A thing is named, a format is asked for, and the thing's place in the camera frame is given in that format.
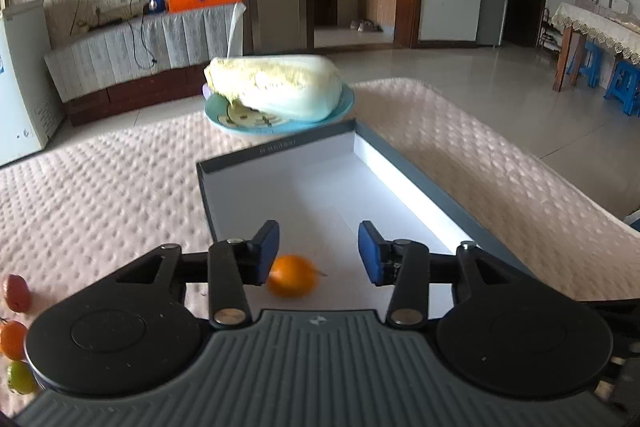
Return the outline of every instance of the floor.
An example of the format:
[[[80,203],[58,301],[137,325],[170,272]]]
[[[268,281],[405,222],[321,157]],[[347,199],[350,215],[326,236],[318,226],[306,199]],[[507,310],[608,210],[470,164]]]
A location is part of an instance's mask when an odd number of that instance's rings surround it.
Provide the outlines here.
[[[584,79],[551,89],[549,55],[517,48],[380,50],[330,55],[349,82],[407,76],[424,80],[580,188],[615,216],[640,206],[640,118],[628,117]],[[63,124],[49,148],[111,130],[201,110],[193,97],[80,127]]]
[[[348,46],[351,44],[391,44],[393,33],[359,32],[350,28],[331,26],[314,30],[314,44],[316,48],[331,46]]]

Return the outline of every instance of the stool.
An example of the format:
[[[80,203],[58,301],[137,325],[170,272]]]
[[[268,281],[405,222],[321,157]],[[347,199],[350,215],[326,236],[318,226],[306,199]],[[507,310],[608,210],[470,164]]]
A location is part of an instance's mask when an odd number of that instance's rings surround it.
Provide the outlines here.
[[[600,65],[602,63],[602,48],[598,47],[595,42],[587,42],[584,45],[584,49],[587,50],[586,63],[589,66],[580,66],[580,70],[578,73],[584,74],[587,77],[587,86],[596,87],[598,85],[598,81],[600,80]],[[567,69],[567,73],[571,74],[574,71],[574,58],[571,59],[571,63],[569,64],[569,68]]]
[[[604,98],[617,98],[622,101],[622,111],[631,115],[638,110],[638,80],[640,69],[620,60],[616,66]]]

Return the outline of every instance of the plate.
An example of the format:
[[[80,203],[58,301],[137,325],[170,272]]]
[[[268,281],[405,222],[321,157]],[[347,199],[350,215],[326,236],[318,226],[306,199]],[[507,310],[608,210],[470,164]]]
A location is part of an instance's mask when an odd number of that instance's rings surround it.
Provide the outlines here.
[[[242,105],[231,105],[224,96],[215,93],[205,101],[204,112],[213,125],[227,132],[257,135],[289,134],[340,120],[351,110],[354,100],[353,89],[342,83],[338,105],[328,117],[319,122],[287,120]]]

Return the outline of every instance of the gray pleated cloth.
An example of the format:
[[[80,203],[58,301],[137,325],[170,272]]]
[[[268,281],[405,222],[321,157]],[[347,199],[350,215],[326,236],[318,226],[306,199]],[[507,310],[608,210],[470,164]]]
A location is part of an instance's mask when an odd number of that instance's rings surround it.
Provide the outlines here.
[[[53,50],[45,62],[62,102],[68,102],[160,71],[242,55],[244,10],[236,3],[132,19]]]

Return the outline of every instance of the orange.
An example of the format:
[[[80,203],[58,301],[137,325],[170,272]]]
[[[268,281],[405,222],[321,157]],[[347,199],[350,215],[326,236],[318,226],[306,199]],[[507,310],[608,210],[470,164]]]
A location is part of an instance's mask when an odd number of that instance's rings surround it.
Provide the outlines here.
[[[24,336],[27,328],[18,321],[8,321],[0,327],[0,349],[11,360],[24,358]]]
[[[281,255],[271,266],[267,288],[278,297],[304,297],[318,285],[318,270],[304,257]]]

